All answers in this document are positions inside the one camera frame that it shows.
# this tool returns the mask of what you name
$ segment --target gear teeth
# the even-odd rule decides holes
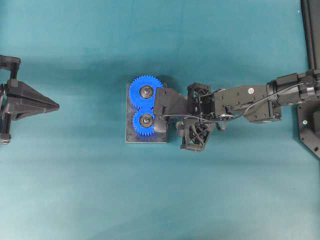
[[[140,95],[140,89],[143,86],[150,86],[153,90],[153,94],[150,98],[143,98]],[[157,88],[163,88],[162,83],[154,76],[143,75],[137,77],[129,88],[129,98],[131,103],[139,109],[152,109],[155,104],[155,96]]]
[[[148,110],[144,110],[144,109],[140,109],[139,111],[137,111],[132,119],[132,125],[134,130],[142,136],[151,136],[154,134],[155,130],[154,130],[154,124],[152,124],[150,127],[143,127],[140,124],[140,117],[143,114],[149,114],[152,116],[153,119],[155,119],[155,115],[153,114],[152,110],[148,109]]]

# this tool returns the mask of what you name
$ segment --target bolt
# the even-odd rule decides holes
[[[144,117],[144,118],[143,118],[143,122],[144,122],[145,124],[148,124],[148,123],[150,123],[150,119],[149,119],[148,117]]]
[[[248,94],[254,94],[254,92],[255,92],[255,90],[252,87],[250,87],[248,89]]]
[[[152,97],[152,95],[154,94],[154,91],[153,89],[148,86],[148,85],[145,85],[143,86],[141,89],[140,89],[140,95],[141,97],[143,97],[144,99],[149,99]]]

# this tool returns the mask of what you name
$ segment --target teal tabletop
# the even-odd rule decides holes
[[[318,240],[319,160],[283,120],[231,122],[203,152],[125,143],[126,84],[185,95],[308,68],[299,0],[2,0],[0,54],[60,110],[0,146],[1,240]],[[0,73],[1,83],[9,74]]]

